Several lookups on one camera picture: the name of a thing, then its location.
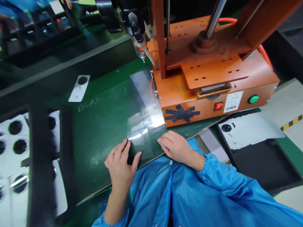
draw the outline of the elastic cuff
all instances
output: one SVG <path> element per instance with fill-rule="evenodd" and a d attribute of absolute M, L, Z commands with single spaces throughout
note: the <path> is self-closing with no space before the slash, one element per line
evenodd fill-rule
<path fill-rule="evenodd" d="M 210 160 L 209 160 L 209 158 L 207 157 L 207 155 L 203 154 L 203 156 L 204 156 L 204 159 L 205 159 L 204 168 L 203 168 L 203 170 L 200 171 L 200 172 L 196 171 L 196 174 L 197 174 L 197 175 L 200 175 L 200 176 L 207 174 L 207 172 L 208 172 L 208 170 L 209 170 L 209 166 L 210 166 L 210 163 L 209 163 Z"/>

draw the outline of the clear plastic film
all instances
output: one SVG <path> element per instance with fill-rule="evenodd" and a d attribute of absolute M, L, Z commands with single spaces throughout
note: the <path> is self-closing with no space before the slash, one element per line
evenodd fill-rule
<path fill-rule="evenodd" d="M 127 139 L 132 142 L 133 149 L 130 153 L 142 151 L 142 159 L 151 159 L 154 154 L 149 134 L 152 129 L 164 124 L 161 106 L 151 90 L 150 70 L 135 73 L 130 78 L 136 101 L 140 106 L 140 111 L 128 118 Z"/>

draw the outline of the yellow and black hazard tape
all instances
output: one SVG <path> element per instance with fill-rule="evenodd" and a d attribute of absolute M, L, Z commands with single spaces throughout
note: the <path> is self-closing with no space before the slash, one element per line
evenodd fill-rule
<path fill-rule="evenodd" d="M 297 124 L 299 121 L 301 121 L 303 119 L 303 114 L 301 114 L 300 116 L 296 117 L 295 119 L 293 119 L 292 121 L 288 122 L 286 125 L 281 127 L 282 131 L 287 130 L 290 126 Z"/>

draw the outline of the black tape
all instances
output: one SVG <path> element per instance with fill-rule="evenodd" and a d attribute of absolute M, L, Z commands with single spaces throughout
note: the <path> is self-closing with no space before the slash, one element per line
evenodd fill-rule
<path fill-rule="evenodd" d="M 191 118 L 196 115 L 200 115 L 200 111 L 194 111 L 195 107 L 191 107 L 189 110 L 184 110 L 181 105 L 176 106 L 177 110 L 166 109 L 166 114 L 172 114 L 165 117 L 165 120 L 173 120 L 176 123 L 178 120 L 184 119 L 187 123 L 191 122 Z"/>

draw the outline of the red power switch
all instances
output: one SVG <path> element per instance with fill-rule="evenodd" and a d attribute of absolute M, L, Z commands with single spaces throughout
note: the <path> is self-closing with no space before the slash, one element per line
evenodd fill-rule
<path fill-rule="evenodd" d="M 223 102 L 216 102 L 216 103 L 215 103 L 214 111 L 221 110 L 221 109 L 222 109 L 222 106 L 223 106 Z"/>

